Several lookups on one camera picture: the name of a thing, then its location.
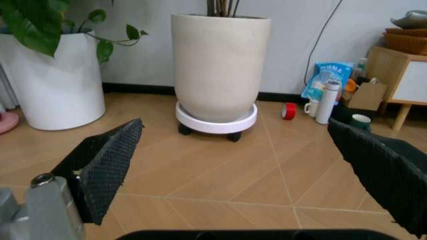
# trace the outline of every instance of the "black baseboard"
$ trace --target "black baseboard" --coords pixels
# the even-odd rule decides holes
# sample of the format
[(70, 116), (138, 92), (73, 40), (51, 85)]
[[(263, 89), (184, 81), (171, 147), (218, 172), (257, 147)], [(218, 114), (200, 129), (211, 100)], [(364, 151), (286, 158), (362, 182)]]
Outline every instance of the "black baseboard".
[[(173, 86), (156, 86), (156, 85), (139, 85), (139, 84), (125, 84), (125, 83), (110, 83), (103, 82), (102, 88), (104, 93), (134, 93), (134, 94), (158, 94), (175, 96), (175, 89)], [(268, 102), (281, 102), (281, 103), (307, 103), (308, 100), (302, 98), (299, 94), (288, 93), (273, 93), (263, 92), (258, 93), (257, 100)]]
[(159, 94), (175, 96), (175, 89), (173, 86), (103, 82), (102, 89), (104, 93)]

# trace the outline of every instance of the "plant pot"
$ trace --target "plant pot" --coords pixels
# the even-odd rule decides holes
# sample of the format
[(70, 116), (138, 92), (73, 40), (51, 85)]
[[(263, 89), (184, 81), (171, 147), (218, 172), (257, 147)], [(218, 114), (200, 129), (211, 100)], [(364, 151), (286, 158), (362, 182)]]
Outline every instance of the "plant pot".
[(270, 25), (266, 18), (171, 16), (175, 92), (191, 115), (224, 123), (251, 108)]
[(0, 64), (31, 127), (70, 129), (104, 114), (96, 48), (84, 33), (64, 34), (52, 58), (0, 34)]

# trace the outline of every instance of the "white thermos bottle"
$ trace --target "white thermos bottle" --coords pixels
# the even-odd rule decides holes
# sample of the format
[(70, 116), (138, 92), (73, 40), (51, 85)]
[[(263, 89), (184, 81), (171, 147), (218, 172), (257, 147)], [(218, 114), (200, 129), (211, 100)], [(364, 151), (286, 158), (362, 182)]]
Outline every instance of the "white thermos bottle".
[(316, 122), (318, 124), (328, 124), (332, 109), (334, 108), (335, 99), (337, 99), (340, 84), (336, 81), (329, 81), (323, 91), (320, 105), (316, 113)]

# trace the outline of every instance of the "snack bag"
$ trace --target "snack bag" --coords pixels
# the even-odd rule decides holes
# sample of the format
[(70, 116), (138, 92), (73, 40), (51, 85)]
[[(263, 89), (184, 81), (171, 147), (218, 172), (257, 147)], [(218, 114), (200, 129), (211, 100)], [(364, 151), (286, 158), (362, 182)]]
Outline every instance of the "snack bag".
[(320, 101), (326, 83), (329, 81), (337, 82), (339, 83), (339, 91), (334, 103), (337, 105), (352, 70), (353, 63), (351, 62), (316, 62), (313, 77), (301, 93), (301, 97)]

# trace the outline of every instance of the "floor tile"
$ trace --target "floor tile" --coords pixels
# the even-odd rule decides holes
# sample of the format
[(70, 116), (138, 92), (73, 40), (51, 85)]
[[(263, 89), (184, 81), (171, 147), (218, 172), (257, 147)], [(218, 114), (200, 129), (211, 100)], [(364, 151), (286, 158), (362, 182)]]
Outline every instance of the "floor tile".
[(94, 223), (85, 223), (84, 228), (87, 240), (115, 240), (127, 233), (121, 228), (111, 209), (108, 210), (100, 226)]
[(29, 188), (28, 186), (0, 185), (0, 188), (10, 189), (18, 204), (25, 203), (25, 194)]
[(256, 227), (228, 203), (177, 199), (168, 201), (194, 229), (225, 230)]
[(332, 166), (340, 153), (329, 136), (313, 140), (281, 164), (290, 197), (297, 202), (300, 197)]
[(137, 230), (180, 230), (190, 226), (163, 198), (118, 193), (112, 210), (126, 233)]
[(231, 199), (232, 202), (258, 203), (272, 205), (290, 205), (286, 186), (278, 168), (250, 185)]
[(245, 151), (233, 152), (224, 164), (178, 188), (170, 196), (227, 201), (273, 168), (277, 168), (277, 164), (270, 145), (257, 144)]
[[(303, 228), (365, 228), (411, 239), (365, 192), (327, 127), (302, 105), (293, 120), (283, 120), (282, 103), (258, 101), (256, 124), (231, 142), (224, 135), (179, 134), (176, 101), (108, 93), (104, 116), (63, 131), (33, 129), (16, 109), (19, 125), (0, 135), (0, 186), (23, 203), (31, 179), (51, 171), (84, 138), (142, 118), (143, 137), (124, 185), (102, 226), (86, 224), (87, 239), (150, 229), (295, 229), (298, 220)], [(425, 117), (409, 113), (397, 132), (390, 127), (394, 117), (375, 118), (372, 132), (427, 152)]]
[(298, 206), (357, 210), (365, 199), (365, 188), (352, 166), (337, 160), (296, 203)]
[(372, 211), (372, 212), (380, 212), (380, 213), (386, 213), (387, 210), (385, 210), (375, 199), (369, 194), (366, 193), (367, 196), (363, 200), (363, 202), (360, 204), (360, 207), (358, 210), (362, 211)]
[(29, 186), (33, 178), (39, 174), (50, 172), (60, 161), (61, 159), (43, 161), (24, 166), (12, 172), (0, 174), (0, 185)]
[(292, 207), (231, 204), (258, 229), (299, 229)]
[(303, 209), (296, 210), (304, 229), (367, 229), (394, 236), (400, 240), (414, 239), (393, 218), (384, 213)]

